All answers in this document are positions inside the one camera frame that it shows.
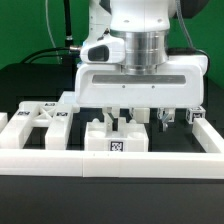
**white plastic part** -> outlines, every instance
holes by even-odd
[[[169,30],[174,0],[111,0],[111,29],[124,32]]]
[[[131,108],[130,116],[139,124],[148,124],[150,120],[149,108]]]
[[[224,179],[224,154],[0,150],[0,175]]]
[[[86,151],[147,152],[149,139],[142,124],[125,122],[120,118],[118,131],[107,128],[107,123],[87,123]]]
[[[109,49],[109,59],[107,61],[90,61],[89,52],[91,49],[98,48],[100,46],[106,46]],[[109,34],[104,37],[103,40],[97,41],[93,44],[86,44],[82,50],[80,57],[85,63],[120,63],[125,59],[125,43],[121,38],[112,37]]]
[[[207,153],[224,153],[224,139],[206,119],[194,119],[193,134]]]
[[[186,120],[189,124],[194,123],[195,118],[205,118],[206,111],[200,106],[197,108],[188,108],[186,111]]]
[[[88,152],[84,177],[224,179],[224,155]]]
[[[72,119],[73,106],[59,104],[45,135],[47,150],[66,150]]]
[[[176,116],[175,108],[158,108],[157,118],[165,123],[173,123],[175,121],[175,116]]]
[[[83,152],[0,150],[0,175],[83,176]]]
[[[102,108],[103,115],[106,116],[110,113],[114,118],[120,117],[120,108],[119,107],[104,107]]]
[[[20,104],[19,110],[0,135],[0,148],[22,149],[32,131],[32,119],[39,114],[35,103]]]
[[[55,107],[44,109],[40,107],[40,115],[32,120],[32,127],[48,128],[52,122],[52,117],[55,112]]]
[[[193,108],[203,102],[205,56],[170,56],[156,75],[182,75],[184,84],[97,84],[94,75],[124,75],[119,65],[83,64],[76,76],[76,102],[80,107]]]
[[[7,113],[0,113],[0,134],[8,123]]]

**white casing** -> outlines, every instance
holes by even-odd
[[[110,27],[111,15],[99,5],[99,2],[89,1],[89,36],[86,43],[95,42]]]
[[[80,107],[192,108],[203,102],[205,56],[172,56],[157,67],[156,75],[184,75],[185,84],[93,84],[94,75],[124,75],[121,66],[83,64],[76,76],[76,102]]]
[[[169,30],[175,0],[111,0],[110,28],[122,32]]]
[[[96,41],[93,44],[86,44],[82,50],[80,57],[85,63],[96,63],[89,60],[88,54],[89,51],[93,48],[100,46],[107,46],[109,49],[109,59],[108,61],[97,62],[97,63],[121,63],[125,59],[125,42],[121,38],[112,37],[109,34],[104,37],[103,40]]]

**white plastic block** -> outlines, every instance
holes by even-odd
[[[169,117],[168,123],[175,122],[176,109],[175,108],[159,108],[157,111],[157,117],[160,120],[167,119]]]
[[[22,149],[32,131],[32,119],[39,114],[39,105],[20,104],[19,110],[0,135],[0,148]]]
[[[119,177],[119,152],[85,152],[83,177]]]
[[[118,131],[108,131],[105,123],[87,123],[86,151],[147,152],[149,139],[143,124],[124,124],[120,119]]]
[[[132,108],[130,109],[131,117],[138,124],[148,124],[150,120],[150,109],[149,108]]]
[[[3,131],[8,123],[7,113],[0,113],[0,133]]]
[[[66,150],[72,119],[73,106],[59,104],[45,136],[47,150]]]
[[[83,176],[81,151],[0,150],[0,175]]]
[[[83,177],[224,179],[224,155],[87,152]]]
[[[224,139],[206,119],[194,119],[193,134],[207,153],[224,153]]]
[[[186,112],[186,120],[189,124],[194,123],[195,118],[205,118],[206,111],[203,107],[189,108]]]
[[[39,103],[40,105],[40,114],[32,120],[32,126],[38,128],[49,128],[53,115],[55,113],[57,103],[55,102],[45,102]]]

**black table surface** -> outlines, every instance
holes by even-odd
[[[72,67],[12,64],[0,70],[0,112],[11,117],[26,100],[58,101],[74,90]],[[205,78],[207,120],[224,136],[224,90]],[[74,116],[70,150],[83,149],[87,121],[103,116],[85,109]],[[156,111],[146,126],[150,151],[203,153],[177,110],[176,122],[158,131]],[[35,129],[25,147],[44,148],[46,130]],[[116,179],[0,177],[1,223],[224,223],[224,181],[189,179]]]

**cable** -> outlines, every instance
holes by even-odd
[[[64,0],[64,11],[65,11],[65,46],[69,47],[74,44],[72,37],[72,25],[71,25],[71,13],[70,13],[70,0]]]
[[[41,51],[37,51],[33,54],[30,54],[29,56],[27,56],[26,58],[24,58],[20,63],[24,64],[26,63],[28,60],[30,60],[31,58],[39,55],[39,54],[44,54],[44,53],[49,53],[49,52],[57,52],[57,51],[69,51],[70,48],[69,47],[56,47],[56,48],[49,48],[49,49],[45,49],[45,50],[41,50]]]
[[[182,15],[182,10],[181,10],[181,3],[180,3],[180,0],[176,0],[176,6],[177,6],[177,17],[178,17],[178,21],[179,21],[179,24],[180,24],[180,27],[186,37],[186,40],[187,40],[187,43],[188,43],[188,46],[192,49],[194,49],[194,45],[193,45],[193,42],[192,42],[192,39],[191,39],[191,36],[186,28],[186,25],[184,23],[184,19],[183,19],[183,15]]]
[[[38,59],[41,59],[41,58],[62,57],[62,56],[64,56],[64,55],[67,55],[67,54],[58,54],[58,55],[56,55],[56,54],[40,55],[40,56],[37,56],[37,57],[33,58],[31,61],[29,61],[29,64],[31,64],[32,62],[34,62],[34,61],[36,61],[36,60],[38,60]]]
[[[56,48],[56,44],[55,44],[55,41],[54,41],[54,38],[53,38],[53,35],[52,35],[52,32],[51,32],[51,27],[50,27],[48,5],[49,5],[48,0],[45,0],[47,30],[48,30],[48,34],[49,34],[51,43],[52,43],[53,47]],[[60,64],[60,58],[59,57],[57,57],[57,60],[58,60],[58,64]]]

